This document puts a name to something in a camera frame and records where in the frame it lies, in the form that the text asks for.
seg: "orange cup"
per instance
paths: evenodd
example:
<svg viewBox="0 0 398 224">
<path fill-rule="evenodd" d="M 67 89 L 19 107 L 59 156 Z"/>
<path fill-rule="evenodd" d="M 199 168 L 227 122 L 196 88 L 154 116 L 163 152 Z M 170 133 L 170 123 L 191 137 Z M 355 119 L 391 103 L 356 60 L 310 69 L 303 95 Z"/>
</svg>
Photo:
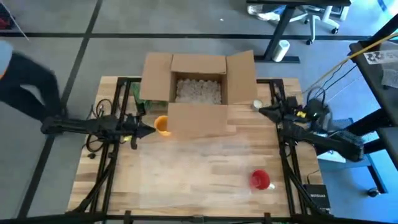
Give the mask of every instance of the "orange cup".
<svg viewBox="0 0 398 224">
<path fill-rule="evenodd" d="M 163 136 L 170 136 L 172 133 L 167 131 L 167 116 L 162 115 L 155 120 L 156 131 Z"/>
</svg>

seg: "yellow cable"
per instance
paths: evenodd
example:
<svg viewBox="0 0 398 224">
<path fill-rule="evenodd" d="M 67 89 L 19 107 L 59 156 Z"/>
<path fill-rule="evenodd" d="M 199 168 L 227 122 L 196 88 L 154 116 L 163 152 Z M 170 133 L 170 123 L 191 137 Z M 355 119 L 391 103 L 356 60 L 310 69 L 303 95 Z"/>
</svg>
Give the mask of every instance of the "yellow cable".
<svg viewBox="0 0 398 224">
<path fill-rule="evenodd" d="M 360 50 L 359 52 L 353 53 L 352 55 L 350 55 L 350 56 L 347 57 L 346 59 L 342 60 L 339 64 L 337 64 L 336 66 L 334 66 L 329 72 L 326 72 L 326 74 L 322 75 L 315 83 L 313 83 L 313 84 L 312 84 L 309 88 L 307 88 L 303 93 L 306 93 L 307 91 L 309 91 L 310 89 L 312 89 L 316 84 L 318 84 L 321 80 L 323 80 L 325 77 L 327 77 L 330 73 L 332 73 L 332 72 L 333 72 L 336 68 L 338 68 L 340 65 L 343 65 L 344 63 L 346 63 L 346 62 L 349 61 L 350 59 L 352 59 L 352 58 L 354 58 L 354 57 L 360 55 L 361 53 L 363 53 L 363 52 L 365 52 L 365 51 L 371 49 L 372 47 L 374 47 L 374 46 L 376 46 L 376 45 L 378 45 L 378 44 L 380 44 L 380 43 L 383 43 L 383 42 L 386 41 L 386 40 L 389 40 L 389 39 L 391 39 L 391 38 L 397 37 L 397 36 L 398 36 L 398 33 L 391 34 L 391 35 L 389 35 L 388 37 L 385 37 L 385 38 L 383 38 L 383 39 L 381 39 L 381 40 L 378 40 L 377 42 L 375 42 L 375 43 L 373 43 L 373 44 L 371 44 L 371 45 L 365 47 L 364 49 Z"/>
</svg>

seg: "wooden tabletop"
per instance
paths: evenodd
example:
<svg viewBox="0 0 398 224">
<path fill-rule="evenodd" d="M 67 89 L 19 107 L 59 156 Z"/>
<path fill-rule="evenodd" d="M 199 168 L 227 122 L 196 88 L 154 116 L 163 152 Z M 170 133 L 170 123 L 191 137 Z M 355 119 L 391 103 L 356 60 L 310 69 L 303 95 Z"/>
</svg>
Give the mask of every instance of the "wooden tabletop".
<svg viewBox="0 0 398 224">
<path fill-rule="evenodd" d="M 101 79 L 96 102 L 113 99 L 116 81 L 117 77 Z M 286 95 L 297 96 L 301 103 L 299 81 L 285 78 L 284 85 Z M 257 84 L 257 91 L 258 98 L 269 105 L 268 84 Z M 127 113 L 134 111 L 134 97 L 130 96 Z M 147 113 L 143 120 L 153 126 L 156 117 L 167 114 L 167 109 L 157 104 Z M 261 217 L 270 212 L 273 217 L 288 217 L 275 124 L 254 112 L 249 103 L 236 104 L 229 105 L 227 129 L 220 136 L 195 139 L 154 133 L 138 140 L 138 150 L 122 144 L 108 214 L 122 215 L 131 210 L 135 215 Z M 304 142 L 296 150 L 302 180 L 306 180 L 309 173 L 319 169 L 317 155 Z M 85 148 L 81 152 L 68 210 L 77 207 L 95 184 L 100 154 L 95 159 L 89 159 L 88 154 Z M 275 189 L 250 189 L 248 180 L 254 169 L 266 170 Z M 320 172 L 312 174 L 310 180 L 322 184 Z M 299 212 L 297 191 L 292 188 Z"/>
</svg>

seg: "gray floor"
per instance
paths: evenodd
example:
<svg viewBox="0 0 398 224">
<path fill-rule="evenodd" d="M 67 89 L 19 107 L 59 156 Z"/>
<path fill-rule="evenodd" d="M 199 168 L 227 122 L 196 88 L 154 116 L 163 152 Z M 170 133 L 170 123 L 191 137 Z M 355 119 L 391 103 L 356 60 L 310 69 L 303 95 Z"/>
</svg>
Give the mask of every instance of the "gray floor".
<svg viewBox="0 0 398 224">
<path fill-rule="evenodd" d="M 84 33 L 96 0 L 4 1 L 27 32 Z M 372 35 L 391 15 L 383 13 L 377 1 L 351 6 L 347 20 L 337 35 Z M 240 0 L 128 1 L 105 0 L 93 32 L 99 33 L 180 33 L 180 34 L 272 34 L 275 25 L 246 14 Z M 289 24 L 285 34 L 309 35 L 302 22 Z M 318 35 L 332 35 L 320 24 Z M 16 50 L 55 71 L 61 91 L 65 88 L 81 38 L 3 37 Z M 344 59 L 350 41 L 317 40 L 311 46 L 302 40 L 290 40 L 290 55 L 299 55 L 301 64 L 257 63 L 258 77 L 297 77 L 302 89 Z M 70 116 L 85 118 L 94 101 L 100 78 L 104 75 L 141 75 L 147 52 L 235 54 L 253 49 L 265 51 L 268 40 L 245 39 L 90 39 L 75 84 L 68 100 Z M 342 75 L 353 64 L 348 62 Z M 336 119 L 358 120 L 379 108 L 359 70 L 330 88 L 327 94 Z M 40 124 L 18 111 L 0 104 L 0 219 L 15 217 L 33 173 L 45 136 Z M 35 195 L 30 216 L 63 213 L 68 203 L 84 136 L 64 134 L 56 138 Z M 328 187 L 333 213 L 338 217 L 397 222 L 398 172 L 385 152 L 374 155 L 374 162 L 384 177 L 389 193 L 377 198 L 363 195 L 374 187 L 367 168 L 322 170 Z"/>
</svg>

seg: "red cup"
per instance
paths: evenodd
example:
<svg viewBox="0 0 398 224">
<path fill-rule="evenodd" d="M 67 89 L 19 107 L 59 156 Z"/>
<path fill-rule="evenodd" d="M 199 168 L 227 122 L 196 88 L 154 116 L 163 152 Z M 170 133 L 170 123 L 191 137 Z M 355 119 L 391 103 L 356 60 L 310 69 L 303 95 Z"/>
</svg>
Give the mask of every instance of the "red cup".
<svg viewBox="0 0 398 224">
<path fill-rule="evenodd" d="M 257 188 L 259 190 L 267 189 L 271 184 L 269 175 L 264 170 L 255 170 L 251 174 L 250 185 L 251 187 Z"/>
</svg>

